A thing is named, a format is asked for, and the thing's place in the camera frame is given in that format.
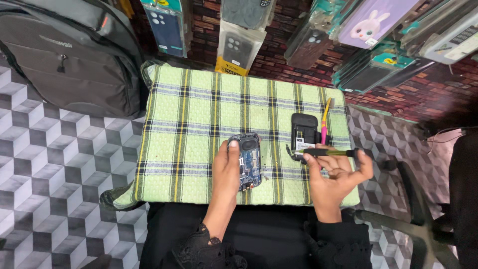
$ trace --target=black lace sleeve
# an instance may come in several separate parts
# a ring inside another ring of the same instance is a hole
[[[235,252],[231,244],[221,243],[216,237],[209,238],[209,231],[204,224],[172,249],[181,268],[246,269],[247,261],[235,255]]]
[[[366,224],[304,224],[307,240],[317,268],[371,269],[372,245]]]

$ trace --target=brick wall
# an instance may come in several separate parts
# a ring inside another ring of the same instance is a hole
[[[133,22],[145,49],[155,47],[149,23],[139,0],[131,0],[138,16]],[[219,38],[220,0],[192,0],[194,38],[188,58],[214,65]],[[310,70],[286,65],[283,57],[285,43],[300,22],[300,13],[310,10],[312,0],[277,0],[274,20],[266,28],[267,36],[254,61],[250,75],[287,82],[333,87],[333,66],[352,55],[357,48],[333,46]],[[397,88],[377,87],[364,95],[345,92],[347,102],[413,121],[435,119],[444,113],[463,112],[478,96],[478,63],[469,57],[453,65],[452,76],[448,66],[436,65]]]

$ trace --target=bunny cartoon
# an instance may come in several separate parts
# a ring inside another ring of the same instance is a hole
[[[367,41],[369,38],[373,38],[380,31],[380,22],[387,19],[390,13],[385,13],[375,19],[379,12],[377,10],[370,13],[368,20],[361,21],[352,28],[350,36],[352,38],[360,38],[363,41]]]

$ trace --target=phone circuit board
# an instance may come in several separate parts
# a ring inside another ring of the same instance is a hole
[[[259,148],[241,151],[239,158],[239,191],[252,189],[261,183],[261,157]]]

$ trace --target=green plaid cloth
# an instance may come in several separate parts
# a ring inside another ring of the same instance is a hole
[[[339,90],[164,65],[148,71],[143,73],[152,90],[135,179],[101,195],[112,210],[143,202],[208,203],[211,165],[221,142],[247,132],[262,137],[262,184],[238,192],[238,204],[310,205],[307,166],[292,160],[285,147],[291,144],[292,114],[314,115],[320,122],[329,97],[335,98],[327,115],[331,145],[351,149]],[[342,205],[359,203],[358,195],[355,188]]]

